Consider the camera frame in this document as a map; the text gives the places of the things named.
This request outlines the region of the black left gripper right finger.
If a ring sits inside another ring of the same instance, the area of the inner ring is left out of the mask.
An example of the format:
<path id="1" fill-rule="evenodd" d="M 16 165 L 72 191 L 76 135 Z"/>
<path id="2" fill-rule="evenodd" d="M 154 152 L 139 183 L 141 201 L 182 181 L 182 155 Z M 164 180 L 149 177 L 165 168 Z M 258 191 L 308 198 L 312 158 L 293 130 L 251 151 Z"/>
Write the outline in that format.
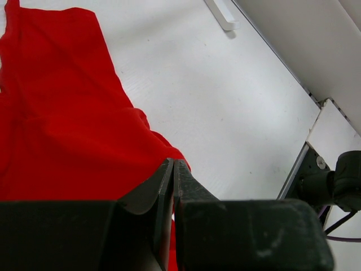
<path id="1" fill-rule="evenodd" d="M 219 200 L 174 163 L 179 270 L 333 270 L 314 210 L 286 200 Z"/>

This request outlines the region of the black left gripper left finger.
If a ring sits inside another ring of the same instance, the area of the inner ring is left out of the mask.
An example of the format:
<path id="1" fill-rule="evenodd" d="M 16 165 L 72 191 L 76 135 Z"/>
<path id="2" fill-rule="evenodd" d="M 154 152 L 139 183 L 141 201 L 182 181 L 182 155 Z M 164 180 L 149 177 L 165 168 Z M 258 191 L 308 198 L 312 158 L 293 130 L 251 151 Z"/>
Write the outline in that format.
<path id="1" fill-rule="evenodd" d="M 2 270 L 167 270 L 172 159 L 117 200 L 1 203 Z"/>

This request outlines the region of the red t shirt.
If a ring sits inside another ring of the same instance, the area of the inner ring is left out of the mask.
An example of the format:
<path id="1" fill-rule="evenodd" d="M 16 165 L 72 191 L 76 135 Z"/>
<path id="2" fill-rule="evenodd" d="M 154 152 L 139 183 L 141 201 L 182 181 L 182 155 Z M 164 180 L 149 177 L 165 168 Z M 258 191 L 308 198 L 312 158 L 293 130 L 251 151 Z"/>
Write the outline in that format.
<path id="1" fill-rule="evenodd" d="M 95 14 L 5 4 L 1 203 L 117 200 L 182 153 L 126 95 Z M 177 270 L 171 222 L 167 270 Z"/>

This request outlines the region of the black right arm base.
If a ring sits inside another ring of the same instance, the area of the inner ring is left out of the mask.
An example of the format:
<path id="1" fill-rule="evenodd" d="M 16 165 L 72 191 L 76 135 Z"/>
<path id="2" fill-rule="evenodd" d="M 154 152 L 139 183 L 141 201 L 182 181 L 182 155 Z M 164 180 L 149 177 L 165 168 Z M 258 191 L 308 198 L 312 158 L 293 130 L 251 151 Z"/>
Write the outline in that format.
<path id="1" fill-rule="evenodd" d="M 313 208 L 338 206 L 360 211 L 360 151 L 339 155 L 335 169 L 305 143 L 278 196 L 303 200 Z"/>

